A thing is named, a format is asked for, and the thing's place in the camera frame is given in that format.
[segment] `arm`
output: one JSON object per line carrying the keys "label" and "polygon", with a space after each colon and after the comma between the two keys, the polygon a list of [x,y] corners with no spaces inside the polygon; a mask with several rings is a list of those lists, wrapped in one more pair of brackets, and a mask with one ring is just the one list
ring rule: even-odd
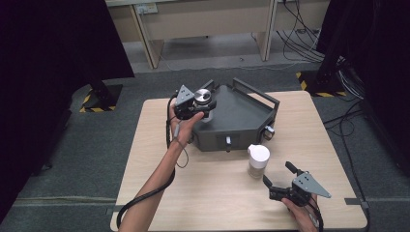
{"label": "arm", "polygon": [[[179,120],[174,118],[175,114],[173,106],[170,109],[169,116],[169,118],[171,118],[171,130],[173,134],[179,123]],[[203,113],[200,112],[195,114],[191,119],[179,123],[180,130],[178,137],[174,138],[171,142],[160,164],[144,184],[142,189],[138,192],[136,197],[151,190],[157,189],[168,181],[172,171],[174,170],[175,164],[183,151],[183,148],[187,146],[187,141],[190,139],[190,133],[193,125],[202,117]],[[155,212],[160,205],[162,195],[163,191],[129,208],[124,215],[119,231],[147,231],[150,227],[152,219],[154,218]]]}
{"label": "arm", "polygon": [[[317,228],[314,226],[309,214],[314,216],[313,210],[310,206],[299,207],[295,205],[291,200],[282,198],[281,202],[289,209],[290,214],[298,223],[299,231],[301,232],[317,232]],[[309,203],[317,208],[317,195],[313,194]]]}

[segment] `wooden table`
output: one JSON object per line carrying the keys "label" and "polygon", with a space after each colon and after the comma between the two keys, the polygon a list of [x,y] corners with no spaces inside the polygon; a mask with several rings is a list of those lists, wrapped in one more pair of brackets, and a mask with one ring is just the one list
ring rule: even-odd
{"label": "wooden table", "polygon": [[[287,188],[295,178],[285,166],[291,161],[308,170],[332,195],[319,197],[325,228],[363,228],[366,217],[359,205],[336,151],[307,92],[276,92],[280,101],[276,134],[262,144],[271,151],[265,174],[274,186]],[[166,151],[165,110],[167,99],[144,103],[116,205],[134,198]],[[269,199],[262,180],[247,172],[247,151],[202,153],[187,147],[190,162],[176,170],[174,183],[165,191],[150,230],[287,230],[297,225],[286,207]],[[180,156],[186,162],[185,154]],[[111,229],[116,230],[113,214]]]}

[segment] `cup lid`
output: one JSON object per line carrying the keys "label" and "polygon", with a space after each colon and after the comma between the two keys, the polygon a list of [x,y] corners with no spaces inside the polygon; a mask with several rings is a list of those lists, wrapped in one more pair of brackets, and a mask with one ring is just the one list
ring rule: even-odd
{"label": "cup lid", "polygon": [[249,162],[255,168],[263,168],[268,163],[271,153],[263,145],[250,145],[248,147]]}

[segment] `white paper cup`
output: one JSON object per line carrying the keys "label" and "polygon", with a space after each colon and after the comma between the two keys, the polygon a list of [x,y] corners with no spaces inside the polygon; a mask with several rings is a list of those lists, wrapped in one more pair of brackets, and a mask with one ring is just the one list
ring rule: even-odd
{"label": "white paper cup", "polygon": [[248,174],[259,179],[265,173],[266,165],[268,164],[271,153],[268,148],[263,145],[250,145],[248,147],[249,154],[249,168]]}

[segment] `forearm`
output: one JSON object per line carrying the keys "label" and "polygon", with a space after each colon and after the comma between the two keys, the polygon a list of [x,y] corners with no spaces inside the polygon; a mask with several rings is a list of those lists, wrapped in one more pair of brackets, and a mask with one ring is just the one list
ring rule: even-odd
{"label": "forearm", "polygon": [[[182,147],[178,142],[172,142],[160,164],[136,196],[163,186],[169,180],[181,152]],[[119,231],[147,231],[160,205],[162,195],[163,191],[129,208]]]}

